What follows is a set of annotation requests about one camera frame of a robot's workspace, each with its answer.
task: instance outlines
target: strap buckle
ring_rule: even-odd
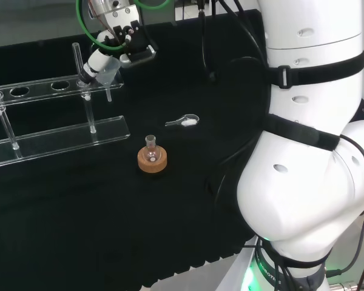
[[[289,65],[280,65],[278,67],[278,81],[281,89],[290,89],[292,87],[291,67]]]

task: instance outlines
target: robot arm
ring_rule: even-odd
[[[109,47],[121,45],[122,49],[96,49],[81,71],[82,82],[92,82],[112,57],[119,59],[123,68],[155,57],[156,51],[140,24],[136,5],[130,5],[129,0],[90,0],[89,5],[94,17],[104,18],[106,21],[107,30],[101,32],[97,40]]]

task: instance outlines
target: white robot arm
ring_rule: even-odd
[[[82,82],[92,82],[112,57],[118,58],[124,68],[155,57],[156,51],[140,24],[136,5],[130,5],[129,0],[90,0],[89,8],[92,16],[103,18],[107,26],[97,41],[106,46],[121,46],[121,50],[96,49],[80,74]]]
[[[259,0],[259,4],[270,67],[318,67],[363,53],[361,0]],[[364,121],[348,124],[362,98],[362,72],[287,86],[291,80],[286,70],[282,88],[271,88],[269,114],[334,136],[346,135],[364,149]],[[364,211],[364,158],[342,139],[329,151],[263,131],[241,175],[238,205],[250,227],[279,255],[298,262],[319,261]],[[258,284],[249,290],[274,290],[273,260],[265,250],[258,257],[252,264]],[[261,259],[271,267],[268,277],[274,279],[267,277],[268,267]],[[325,274],[317,274],[322,267],[289,268],[289,272],[304,282],[315,275],[314,280],[320,281],[314,284],[317,290],[328,291],[328,282],[321,277]],[[291,290],[284,282],[279,286]]]

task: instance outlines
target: acrylic base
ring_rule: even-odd
[[[130,136],[123,116],[95,121],[95,128],[96,133],[91,133],[89,123],[83,123],[17,136],[19,150],[13,149],[9,139],[0,140],[0,166],[119,141]]]

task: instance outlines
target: metal connector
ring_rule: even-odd
[[[347,282],[343,284],[334,284],[329,286],[330,291],[356,291],[357,284],[355,282]]]

